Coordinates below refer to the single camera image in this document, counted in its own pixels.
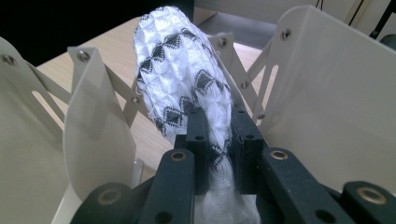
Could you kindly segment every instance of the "black triangle pattern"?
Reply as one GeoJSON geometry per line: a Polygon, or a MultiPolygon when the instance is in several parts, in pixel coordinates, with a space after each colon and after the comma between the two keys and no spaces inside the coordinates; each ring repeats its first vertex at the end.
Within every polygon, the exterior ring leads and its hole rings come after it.
{"type": "Polygon", "coordinates": [[[163,123],[179,128],[181,127],[183,121],[182,115],[183,113],[181,111],[167,106],[163,110],[163,123]]]}
{"type": "MultiPolygon", "coordinates": [[[[142,17],[141,20],[148,20],[149,15],[145,15],[142,17]]],[[[145,72],[145,73],[151,73],[152,72],[152,60],[158,61],[158,62],[163,62],[165,60],[165,53],[164,53],[164,48],[163,47],[168,47],[170,49],[178,49],[180,48],[180,36],[186,36],[189,39],[192,40],[200,40],[198,36],[196,36],[194,33],[192,33],[189,29],[187,28],[182,28],[179,33],[169,35],[165,38],[163,43],[159,43],[152,51],[152,55],[150,57],[147,57],[145,61],[143,61],[139,65],[139,75],[140,72],[145,72]]],[[[206,46],[204,43],[202,43],[202,48],[208,50],[209,52],[211,51],[208,46],[206,46]]]]}
{"type": "Polygon", "coordinates": [[[194,104],[191,102],[190,98],[186,96],[180,97],[178,104],[180,105],[181,113],[183,115],[188,115],[189,112],[194,108],[194,104]]]}

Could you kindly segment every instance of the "black plastic bracket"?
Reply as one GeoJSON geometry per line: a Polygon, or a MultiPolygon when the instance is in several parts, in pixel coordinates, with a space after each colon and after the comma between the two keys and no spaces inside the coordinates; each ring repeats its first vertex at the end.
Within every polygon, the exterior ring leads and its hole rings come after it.
{"type": "Polygon", "coordinates": [[[262,150],[268,147],[245,109],[232,111],[232,152],[235,186],[240,194],[256,194],[258,190],[258,159],[262,150]]]}

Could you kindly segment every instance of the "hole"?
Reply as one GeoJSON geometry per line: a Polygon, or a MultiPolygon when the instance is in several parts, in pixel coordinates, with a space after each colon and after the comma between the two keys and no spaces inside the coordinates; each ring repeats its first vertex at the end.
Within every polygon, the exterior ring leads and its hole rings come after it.
{"type": "Polygon", "coordinates": [[[1,56],[1,60],[11,66],[14,66],[15,64],[17,64],[17,60],[15,60],[15,58],[13,58],[11,55],[5,55],[3,54],[1,56]]]}
{"type": "Polygon", "coordinates": [[[280,161],[287,160],[288,157],[289,157],[288,154],[286,154],[286,153],[283,152],[283,151],[279,151],[279,150],[272,151],[272,152],[270,153],[270,155],[271,155],[274,159],[277,159],[277,160],[280,160],[280,161]]]}
{"type": "Polygon", "coordinates": [[[63,130],[64,129],[64,122],[58,117],[55,111],[52,109],[52,106],[44,99],[38,91],[32,91],[33,96],[37,99],[37,101],[44,107],[47,113],[52,117],[55,123],[63,130]]]}
{"type": "Polygon", "coordinates": [[[119,189],[106,189],[98,197],[98,202],[101,205],[111,205],[117,202],[121,197],[119,189]]]}
{"type": "Polygon", "coordinates": [[[159,224],[170,223],[172,219],[173,219],[172,214],[168,212],[161,212],[155,216],[155,222],[159,224]]]}
{"type": "Polygon", "coordinates": [[[183,160],[185,160],[187,158],[187,155],[186,155],[186,153],[184,153],[184,152],[174,152],[174,153],[172,153],[172,155],[171,155],[171,159],[173,160],[173,161],[183,161],[183,160]]]}
{"type": "Polygon", "coordinates": [[[315,213],[315,215],[317,215],[317,218],[325,223],[334,223],[335,222],[335,217],[328,211],[318,210],[315,213]]]}
{"type": "Polygon", "coordinates": [[[376,204],[387,203],[387,198],[385,197],[385,195],[376,189],[372,189],[368,187],[360,187],[357,189],[357,192],[367,202],[376,203],[376,204]]]}
{"type": "MultiPolygon", "coordinates": [[[[272,68],[271,68],[271,74],[269,74],[269,75],[268,75],[268,72],[269,72],[269,71],[267,71],[267,69],[264,70],[264,74],[263,74],[263,75],[264,75],[264,76],[269,76],[269,80],[268,80],[266,89],[264,89],[264,90],[265,90],[265,93],[264,93],[264,96],[263,96],[263,99],[262,99],[262,108],[263,108],[263,111],[266,110],[266,107],[267,107],[267,104],[268,104],[268,100],[269,100],[270,95],[271,95],[271,90],[272,90],[272,88],[274,87],[274,82],[275,82],[275,80],[276,80],[276,74],[277,74],[278,69],[279,69],[279,66],[278,66],[277,64],[274,64],[274,65],[272,66],[272,68]]],[[[257,119],[257,120],[256,120],[256,125],[257,125],[257,126],[262,125],[262,121],[263,121],[263,119],[257,119]]]]}

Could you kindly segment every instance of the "wooden table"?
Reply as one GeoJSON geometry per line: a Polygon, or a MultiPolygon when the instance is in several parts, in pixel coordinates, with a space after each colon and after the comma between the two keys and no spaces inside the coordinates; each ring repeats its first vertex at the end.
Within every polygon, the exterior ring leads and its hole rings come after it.
{"type": "MultiPolygon", "coordinates": [[[[81,44],[82,47],[98,48],[104,63],[129,86],[132,86],[135,78],[136,58],[133,38],[134,28],[139,21],[140,18],[134,18],[81,44]]],[[[261,52],[258,49],[236,43],[234,47],[246,69],[251,66],[261,52]]],[[[39,65],[37,69],[66,90],[71,91],[73,63],[67,52],[39,65]]],[[[67,105],[62,102],[59,104],[63,112],[66,113],[67,105]]],[[[120,104],[124,106],[125,101],[120,100],[120,104]]],[[[136,142],[136,157],[144,163],[145,168],[142,175],[142,181],[144,181],[155,175],[163,153],[172,149],[173,146],[161,136],[151,120],[146,119],[140,113],[134,120],[131,132],[136,142]]]]}

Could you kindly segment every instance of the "screw head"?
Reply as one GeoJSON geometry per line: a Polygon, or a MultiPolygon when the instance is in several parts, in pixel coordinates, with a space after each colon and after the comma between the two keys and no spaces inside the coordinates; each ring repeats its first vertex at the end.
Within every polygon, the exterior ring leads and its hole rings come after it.
{"type": "Polygon", "coordinates": [[[138,105],[139,104],[139,99],[137,99],[137,97],[132,98],[132,103],[134,103],[134,105],[138,105]]]}
{"type": "Polygon", "coordinates": [[[77,58],[78,58],[81,62],[87,63],[87,62],[90,60],[91,55],[90,55],[89,53],[85,52],[84,50],[79,50],[79,51],[77,52],[77,58]]]}
{"type": "Polygon", "coordinates": [[[227,43],[228,43],[228,39],[226,37],[221,37],[219,39],[218,45],[219,47],[224,48],[227,45],[227,43]]]}
{"type": "Polygon", "coordinates": [[[1,56],[1,61],[3,61],[3,63],[11,65],[11,66],[15,66],[17,64],[17,60],[15,60],[14,57],[12,57],[11,55],[6,55],[6,54],[3,54],[1,56]]]}
{"type": "Polygon", "coordinates": [[[242,84],[241,84],[241,88],[242,88],[242,89],[246,89],[246,88],[248,87],[248,84],[249,84],[249,82],[248,82],[248,81],[244,81],[244,82],[242,82],[242,84]]]}
{"type": "Polygon", "coordinates": [[[264,119],[265,115],[264,114],[260,114],[259,116],[257,116],[257,119],[264,119]]]}
{"type": "Polygon", "coordinates": [[[285,29],[282,31],[282,35],[280,36],[283,40],[287,40],[291,36],[291,30],[285,29]]]}

